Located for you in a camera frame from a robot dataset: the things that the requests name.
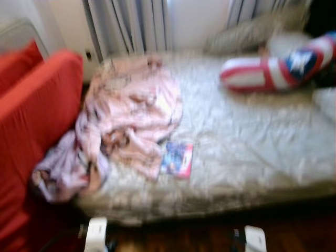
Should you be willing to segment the colourful book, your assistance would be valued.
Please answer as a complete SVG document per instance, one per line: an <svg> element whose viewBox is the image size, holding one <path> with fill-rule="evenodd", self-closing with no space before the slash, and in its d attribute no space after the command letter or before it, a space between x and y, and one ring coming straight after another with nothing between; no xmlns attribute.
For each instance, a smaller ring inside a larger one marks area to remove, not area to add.
<svg viewBox="0 0 336 252"><path fill-rule="evenodd" d="M186 142L167 142L160 165L160 173L180 179L191 176L194 145Z"/></svg>

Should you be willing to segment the pink cartoon print blanket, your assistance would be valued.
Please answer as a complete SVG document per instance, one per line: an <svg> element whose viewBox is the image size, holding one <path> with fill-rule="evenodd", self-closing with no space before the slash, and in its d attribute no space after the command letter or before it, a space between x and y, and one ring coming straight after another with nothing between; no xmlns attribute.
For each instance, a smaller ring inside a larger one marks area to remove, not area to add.
<svg viewBox="0 0 336 252"><path fill-rule="evenodd" d="M32 187L50 203L97 191L113 163L147 179L159 177L161 142L182 119L180 84L159 57L113 58L103 63L73 129L32 172Z"/></svg>

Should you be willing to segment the bed with grey floral sheet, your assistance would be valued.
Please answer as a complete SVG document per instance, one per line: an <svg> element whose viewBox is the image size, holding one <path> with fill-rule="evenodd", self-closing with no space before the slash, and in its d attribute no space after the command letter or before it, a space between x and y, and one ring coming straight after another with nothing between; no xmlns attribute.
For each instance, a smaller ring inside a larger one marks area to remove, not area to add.
<svg viewBox="0 0 336 252"><path fill-rule="evenodd" d="M191 175L147 180L114 164L99 191L75 200L85 214L140 226L336 193L334 122L312 89L238 94L220 84L225 58L161 59L182 86L183 117L170 141L194 145Z"/></svg>

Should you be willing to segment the red cushion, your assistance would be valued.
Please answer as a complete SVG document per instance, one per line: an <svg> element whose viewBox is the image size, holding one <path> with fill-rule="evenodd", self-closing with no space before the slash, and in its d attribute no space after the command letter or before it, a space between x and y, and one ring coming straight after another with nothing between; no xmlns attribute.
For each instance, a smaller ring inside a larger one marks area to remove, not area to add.
<svg viewBox="0 0 336 252"><path fill-rule="evenodd" d="M35 40L24 48L0 54L0 98L42 62L43 56Z"/></svg>
<svg viewBox="0 0 336 252"><path fill-rule="evenodd" d="M69 205L49 204L29 187L36 164L74 124L82 58L61 50L0 97L0 252L37 252L75 225Z"/></svg>

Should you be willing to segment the grey pillow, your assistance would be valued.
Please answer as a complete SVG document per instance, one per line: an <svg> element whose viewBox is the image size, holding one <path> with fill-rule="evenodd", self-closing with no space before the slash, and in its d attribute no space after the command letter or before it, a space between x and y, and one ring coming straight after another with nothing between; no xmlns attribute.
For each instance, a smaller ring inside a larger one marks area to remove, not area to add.
<svg viewBox="0 0 336 252"><path fill-rule="evenodd" d="M278 47L283 40L304 43L310 38L304 33L309 17L309 11L303 7L262 14L213 35L206 41L203 53L220 57L252 52L264 46Z"/></svg>

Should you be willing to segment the white upright mattress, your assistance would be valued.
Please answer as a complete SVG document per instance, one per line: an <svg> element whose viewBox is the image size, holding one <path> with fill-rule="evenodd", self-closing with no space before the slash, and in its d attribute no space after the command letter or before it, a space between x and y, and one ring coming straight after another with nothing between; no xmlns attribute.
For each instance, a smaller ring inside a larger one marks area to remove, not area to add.
<svg viewBox="0 0 336 252"><path fill-rule="evenodd" d="M36 42L41 55L48 58L49 52L37 29L28 18L0 19L0 56L24 48L32 40Z"/></svg>

